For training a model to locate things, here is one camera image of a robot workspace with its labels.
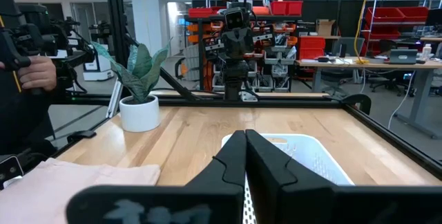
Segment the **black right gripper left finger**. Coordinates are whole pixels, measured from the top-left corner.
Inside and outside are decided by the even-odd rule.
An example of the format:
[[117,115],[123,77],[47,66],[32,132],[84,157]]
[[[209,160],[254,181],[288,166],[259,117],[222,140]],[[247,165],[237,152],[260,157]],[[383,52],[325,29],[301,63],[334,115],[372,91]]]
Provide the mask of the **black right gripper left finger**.
[[247,137],[235,131],[184,186],[98,185],[68,202],[68,224],[242,224]]

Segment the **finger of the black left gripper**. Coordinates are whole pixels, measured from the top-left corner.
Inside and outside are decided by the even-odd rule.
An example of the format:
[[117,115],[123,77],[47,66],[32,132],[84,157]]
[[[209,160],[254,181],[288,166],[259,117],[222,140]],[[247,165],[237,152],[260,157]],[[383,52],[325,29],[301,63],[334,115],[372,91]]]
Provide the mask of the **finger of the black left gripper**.
[[225,49],[228,57],[236,56],[237,37],[233,31],[225,33]]
[[238,30],[238,54],[244,55],[251,52],[251,31],[250,30]]

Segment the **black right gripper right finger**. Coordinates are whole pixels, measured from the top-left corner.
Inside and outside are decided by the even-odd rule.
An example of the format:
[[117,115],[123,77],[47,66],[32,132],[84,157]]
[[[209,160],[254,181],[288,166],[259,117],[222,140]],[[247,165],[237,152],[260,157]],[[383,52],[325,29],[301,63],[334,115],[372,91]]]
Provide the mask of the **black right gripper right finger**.
[[340,186],[246,131],[258,224],[442,224],[442,187]]

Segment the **orange bin rack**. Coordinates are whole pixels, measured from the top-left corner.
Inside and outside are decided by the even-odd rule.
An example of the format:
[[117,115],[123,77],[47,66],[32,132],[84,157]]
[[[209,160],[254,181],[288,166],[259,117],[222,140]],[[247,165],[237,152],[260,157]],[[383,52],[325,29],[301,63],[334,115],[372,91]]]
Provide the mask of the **orange bin rack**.
[[210,18],[191,18],[185,16],[186,21],[186,57],[185,78],[195,80],[197,89],[204,91],[213,90],[214,62],[206,53],[206,46],[215,43],[219,32],[224,27],[221,21]]

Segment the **red storage bin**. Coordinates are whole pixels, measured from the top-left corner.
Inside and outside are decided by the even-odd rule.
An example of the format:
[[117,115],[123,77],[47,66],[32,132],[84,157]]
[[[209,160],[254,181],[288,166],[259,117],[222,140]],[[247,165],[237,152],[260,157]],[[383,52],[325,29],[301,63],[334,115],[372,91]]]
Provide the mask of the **red storage bin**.
[[286,1],[286,15],[301,16],[303,1]]
[[287,14],[286,1],[272,1],[271,13],[272,15],[286,15]]
[[214,15],[215,12],[212,8],[190,8],[188,10],[188,15],[190,18],[209,18]]

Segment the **cardboard box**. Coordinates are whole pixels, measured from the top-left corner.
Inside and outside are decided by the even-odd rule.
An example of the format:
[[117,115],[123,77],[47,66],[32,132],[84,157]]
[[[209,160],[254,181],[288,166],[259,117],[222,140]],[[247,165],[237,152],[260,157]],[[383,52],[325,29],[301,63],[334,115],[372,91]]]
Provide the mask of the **cardboard box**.
[[330,36],[332,34],[332,27],[335,24],[334,19],[317,19],[316,32],[319,36]]

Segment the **grey laptop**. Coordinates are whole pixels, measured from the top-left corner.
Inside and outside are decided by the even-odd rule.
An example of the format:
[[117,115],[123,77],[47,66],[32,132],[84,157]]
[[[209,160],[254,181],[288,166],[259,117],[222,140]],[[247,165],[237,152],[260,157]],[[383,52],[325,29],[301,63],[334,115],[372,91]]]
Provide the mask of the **grey laptop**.
[[334,42],[332,47],[332,55],[340,55],[341,45],[345,45],[345,55],[350,57],[355,57],[357,54],[360,54],[362,51],[363,44],[365,39],[363,37],[358,37],[355,39],[354,37],[341,37]]

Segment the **green leafy plant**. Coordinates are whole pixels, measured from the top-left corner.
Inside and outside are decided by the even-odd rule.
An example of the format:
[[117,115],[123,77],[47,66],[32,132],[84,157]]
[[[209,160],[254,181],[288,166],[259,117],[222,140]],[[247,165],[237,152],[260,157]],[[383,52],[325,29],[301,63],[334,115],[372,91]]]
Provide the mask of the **green leafy plant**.
[[162,63],[169,56],[170,41],[154,55],[143,44],[138,46],[130,45],[127,66],[116,62],[110,53],[99,43],[91,42],[98,55],[106,58],[111,63],[112,71],[117,75],[118,80],[131,93],[135,104],[149,102],[149,93],[158,83]]

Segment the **white plant pot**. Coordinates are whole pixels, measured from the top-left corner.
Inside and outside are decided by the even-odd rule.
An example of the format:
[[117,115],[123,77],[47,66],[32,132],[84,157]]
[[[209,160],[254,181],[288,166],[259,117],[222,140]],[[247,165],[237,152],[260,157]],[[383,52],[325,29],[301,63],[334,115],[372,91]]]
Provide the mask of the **white plant pot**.
[[119,101],[122,128],[129,132],[146,132],[160,125],[159,100],[154,95],[147,97],[147,102],[136,103],[133,96]]

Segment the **wooden top desk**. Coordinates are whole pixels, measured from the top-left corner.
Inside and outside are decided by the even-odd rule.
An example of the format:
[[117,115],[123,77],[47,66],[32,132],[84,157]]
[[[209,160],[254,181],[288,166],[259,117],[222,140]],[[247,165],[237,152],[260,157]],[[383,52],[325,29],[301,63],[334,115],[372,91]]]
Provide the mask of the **wooden top desk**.
[[436,69],[442,68],[441,62],[428,61],[424,64],[386,64],[386,63],[366,63],[360,64],[357,62],[338,62],[338,63],[326,63],[316,62],[312,59],[296,60],[295,63],[301,67],[314,68],[314,76],[312,82],[311,91],[318,93],[320,91],[320,78],[322,70],[326,68],[339,68],[339,69],[375,69],[375,70],[403,70],[414,71],[414,87],[417,89],[417,93],[414,96],[414,101],[409,115],[401,115],[398,110],[402,106],[405,100],[391,114],[388,128],[391,126],[393,117],[407,123],[422,133],[430,136],[432,139],[442,139],[442,131],[432,129],[429,124],[423,120],[425,107],[427,106],[427,99],[430,93],[430,87],[432,85],[432,78]]

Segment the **silver aluminium bar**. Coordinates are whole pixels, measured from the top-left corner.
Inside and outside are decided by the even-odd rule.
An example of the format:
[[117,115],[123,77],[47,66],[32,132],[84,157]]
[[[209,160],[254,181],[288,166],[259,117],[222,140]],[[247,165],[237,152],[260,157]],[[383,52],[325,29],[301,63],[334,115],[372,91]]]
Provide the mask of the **silver aluminium bar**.
[[119,80],[115,81],[113,92],[110,97],[110,102],[108,104],[108,109],[106,111],[106,118],[113,118],[119,108],[119,101],[122,96],[123,85]]

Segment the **person's hand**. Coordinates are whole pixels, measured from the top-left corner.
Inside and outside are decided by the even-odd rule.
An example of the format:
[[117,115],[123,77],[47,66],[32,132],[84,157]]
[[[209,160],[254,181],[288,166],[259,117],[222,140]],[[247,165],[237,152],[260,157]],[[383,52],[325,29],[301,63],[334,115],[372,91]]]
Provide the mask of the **person's hand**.
[[30,65],[13,71],[17,85],[20,89],[40,88],[47,92],[57,86],[56,67],[51,58],[44,56],[29,57]]

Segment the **person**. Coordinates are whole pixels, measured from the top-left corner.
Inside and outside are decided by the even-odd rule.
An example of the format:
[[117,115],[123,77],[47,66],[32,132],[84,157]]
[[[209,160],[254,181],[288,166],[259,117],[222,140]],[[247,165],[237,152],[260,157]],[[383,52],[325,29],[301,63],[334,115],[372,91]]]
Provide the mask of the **person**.
[[31,136],[48,114],[55,89],[23,89],[23,93],[0,106],[0,155],[21,153],[28,148],[45,156],[56,152],[50,141]]

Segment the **black aluminium table frame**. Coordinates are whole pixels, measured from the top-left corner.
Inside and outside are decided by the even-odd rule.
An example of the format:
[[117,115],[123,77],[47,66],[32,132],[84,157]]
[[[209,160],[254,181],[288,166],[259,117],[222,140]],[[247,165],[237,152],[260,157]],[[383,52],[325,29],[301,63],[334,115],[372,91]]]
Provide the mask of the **black aluminium table frame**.
[[71,142],[56,158],[82,165],[157,164],[160,184],[179,185],[202,171],[226,134],[295,131],[319,139],[355,183],[442,185],[442,164],[369,117],[364,104],[355,107],[322,93],[263,93],[257,102],[173,91],[157,96],[158,128],[130,133],[118,115],[109,116],[93,127],[92,138]]

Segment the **black frame bracket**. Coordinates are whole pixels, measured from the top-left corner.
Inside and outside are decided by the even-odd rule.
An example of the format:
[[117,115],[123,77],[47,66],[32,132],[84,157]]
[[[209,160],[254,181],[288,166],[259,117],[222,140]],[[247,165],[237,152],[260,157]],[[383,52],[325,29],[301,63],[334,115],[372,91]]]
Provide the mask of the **black frame bracket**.
[[68,144],[73,142],[78,142],[84,138],[93,138],[96,136],[96,133],[91,130],[83,130],[83,131],[75,131],[67,136]]

